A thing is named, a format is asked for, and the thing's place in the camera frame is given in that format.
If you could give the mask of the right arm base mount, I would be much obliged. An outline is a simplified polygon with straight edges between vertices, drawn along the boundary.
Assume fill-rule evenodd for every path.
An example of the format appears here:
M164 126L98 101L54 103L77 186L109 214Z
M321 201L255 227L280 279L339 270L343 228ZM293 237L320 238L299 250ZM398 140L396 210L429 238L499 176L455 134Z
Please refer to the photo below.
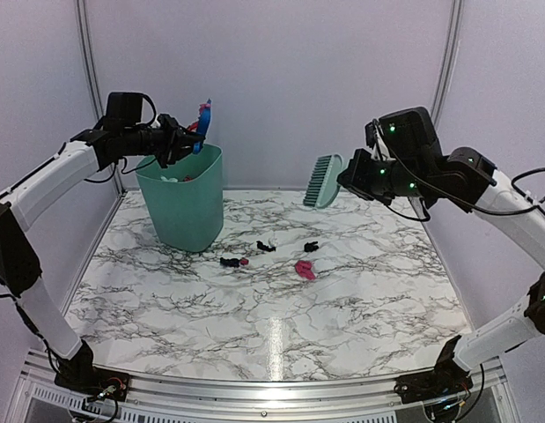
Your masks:
M467 392L474 386L469 371L453 361L460 335L447 341L431 370L401 375L395 379L394 393L403 404Z

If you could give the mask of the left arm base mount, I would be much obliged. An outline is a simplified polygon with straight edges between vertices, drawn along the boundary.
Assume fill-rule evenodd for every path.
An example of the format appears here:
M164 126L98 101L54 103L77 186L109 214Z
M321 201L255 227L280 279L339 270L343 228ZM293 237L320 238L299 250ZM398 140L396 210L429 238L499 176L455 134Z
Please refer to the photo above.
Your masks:
M55 384L67 390L97 396L110 389L108 395L124 401L129 391L130 375L121 371L96 367L91 347L83 341L71 359L64 359L48 348L51 367L55 371Z

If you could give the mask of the teal hand brush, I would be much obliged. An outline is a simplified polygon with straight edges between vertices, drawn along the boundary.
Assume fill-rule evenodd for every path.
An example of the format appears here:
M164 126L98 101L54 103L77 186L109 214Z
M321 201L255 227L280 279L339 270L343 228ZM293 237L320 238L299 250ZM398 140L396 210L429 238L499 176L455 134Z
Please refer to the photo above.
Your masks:
M303 205L314 209L329 207L338 195L338 175L342 172L343 159L339 154L319 157L307 184Z

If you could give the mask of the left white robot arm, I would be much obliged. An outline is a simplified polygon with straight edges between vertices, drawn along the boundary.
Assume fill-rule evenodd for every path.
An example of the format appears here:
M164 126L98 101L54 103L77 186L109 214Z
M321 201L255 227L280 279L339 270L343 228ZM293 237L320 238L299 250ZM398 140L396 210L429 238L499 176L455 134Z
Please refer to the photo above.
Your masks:
M55 360L58 377L83 392L100 385L91 347L71 328L44 280L38 235L58 202L93 176L131 157L148 156L162 168L202 151L212 102L190 124L159 112L145 93L112 92L103 116L0 192L0 284L30 331Z

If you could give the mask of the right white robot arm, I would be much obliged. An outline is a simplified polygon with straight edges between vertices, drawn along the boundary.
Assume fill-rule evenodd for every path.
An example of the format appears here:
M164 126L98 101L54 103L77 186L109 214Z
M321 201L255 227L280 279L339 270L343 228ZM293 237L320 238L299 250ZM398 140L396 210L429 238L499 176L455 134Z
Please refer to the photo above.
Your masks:
M427 208L447 199L505 234L540 267L528 293L481 328L445 344L426 386L444 395L484 361L526 341L545 336L545 211L470 147L445 155L430 114L408 108L374 119L365 127L366 147L357 149L337 177L346 190L365 200L390 205L416 197Z

